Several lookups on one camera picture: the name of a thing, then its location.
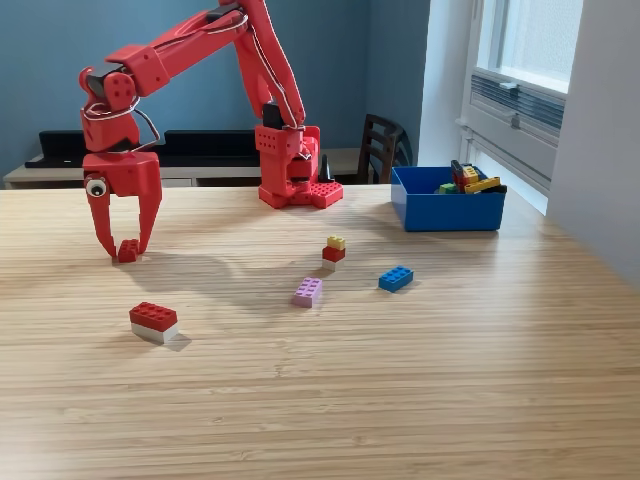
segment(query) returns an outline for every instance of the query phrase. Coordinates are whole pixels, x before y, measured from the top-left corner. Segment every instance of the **blue plastic box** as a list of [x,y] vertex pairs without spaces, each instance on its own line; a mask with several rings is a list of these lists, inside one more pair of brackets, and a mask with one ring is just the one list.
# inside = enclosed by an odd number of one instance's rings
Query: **blue plastic box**
[[[487,178],[482,172],[479,177]],[[451,167],[393,168],[391,201],[407,232],[500,228],[506,194],[433,193],[451,182]]]

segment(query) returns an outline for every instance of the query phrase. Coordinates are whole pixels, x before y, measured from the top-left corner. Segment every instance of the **wooden chair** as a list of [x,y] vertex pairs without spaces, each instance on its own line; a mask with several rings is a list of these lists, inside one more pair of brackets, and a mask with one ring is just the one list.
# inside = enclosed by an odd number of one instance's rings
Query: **wooden chair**
[[[372,162],[371,156],[377,159]],[[368,114],[364,122],[357,183],[369,183],[369,165],[373,183],[391,183],[391,167],[411,165],[411,147],[404,129],[386,118]]]

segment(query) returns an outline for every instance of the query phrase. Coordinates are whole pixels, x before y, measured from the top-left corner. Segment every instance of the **blue lego brick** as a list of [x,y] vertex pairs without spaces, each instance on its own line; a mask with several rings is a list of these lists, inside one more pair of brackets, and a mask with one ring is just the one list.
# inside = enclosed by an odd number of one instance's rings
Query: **blue lego brick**
[[413,281],[413,270],[398,266],[382,275],[378,280],[378,287],[391,293],[397,292]]

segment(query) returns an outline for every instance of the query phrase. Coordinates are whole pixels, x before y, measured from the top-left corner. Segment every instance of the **red robotic arm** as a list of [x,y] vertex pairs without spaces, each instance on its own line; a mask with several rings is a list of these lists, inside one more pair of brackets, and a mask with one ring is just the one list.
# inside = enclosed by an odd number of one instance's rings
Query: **red robotic arm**
[[[200,12],[148,46],[129,45],[101,68],[80,73],[89,98],[82,109],[87,148],[83,168],[87,197],[99,241],[115,256],[109,194],[138,196],[140,242],[147,247],[162,198],[158,158],[144,152],[159,134],[137,110],[141,97],[225,45],[235,44],[247,95],[263,125],[256,127],[262,186],[260,198],[274,208],[313,204],[325,208],[342,198],[342,186],[318,184],[320,131],[305,127],[304,107],[291,67],[275,36],[264,0],[220,0],[215,10]],[[275,98],[277,106],[272,103]],[[156,140],[140,145],[133,113],[147,122]]]

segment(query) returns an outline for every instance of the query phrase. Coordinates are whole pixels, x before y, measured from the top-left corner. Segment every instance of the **pink lego brick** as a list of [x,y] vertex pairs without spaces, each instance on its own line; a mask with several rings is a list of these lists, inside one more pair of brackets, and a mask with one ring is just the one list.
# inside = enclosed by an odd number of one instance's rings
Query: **pink lego brick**
[[320,292],[322,292],[322,280],[307,277],[293,295],[291,303],[299,307],[311,308],[313,307],[313,302],[318,300]]

